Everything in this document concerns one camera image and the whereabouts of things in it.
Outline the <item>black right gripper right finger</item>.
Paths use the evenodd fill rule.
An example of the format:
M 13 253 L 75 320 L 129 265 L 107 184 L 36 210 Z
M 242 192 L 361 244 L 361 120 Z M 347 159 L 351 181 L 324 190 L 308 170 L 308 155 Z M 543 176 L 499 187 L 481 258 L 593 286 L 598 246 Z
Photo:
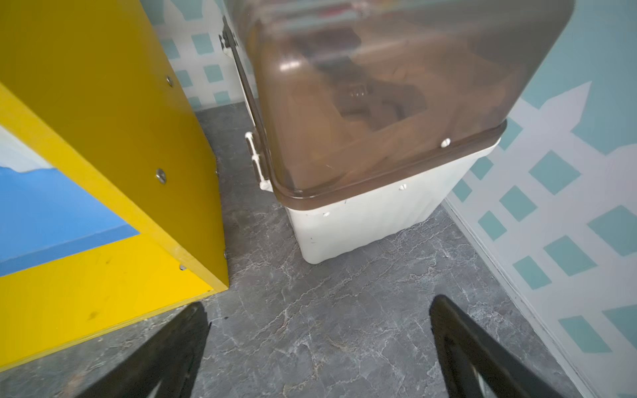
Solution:
M 450 298 L 436 295 L 429 309 L 438 362 L 450 397 L 560 397 L 489 336 Z

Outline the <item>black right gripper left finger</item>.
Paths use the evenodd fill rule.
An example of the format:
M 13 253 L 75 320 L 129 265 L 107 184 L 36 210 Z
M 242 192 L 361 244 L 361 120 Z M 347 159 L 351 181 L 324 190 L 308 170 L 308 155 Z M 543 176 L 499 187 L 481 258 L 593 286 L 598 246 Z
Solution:
M 80 396 L 192 396 L 209 332 L 204 306 L 191 303 Z

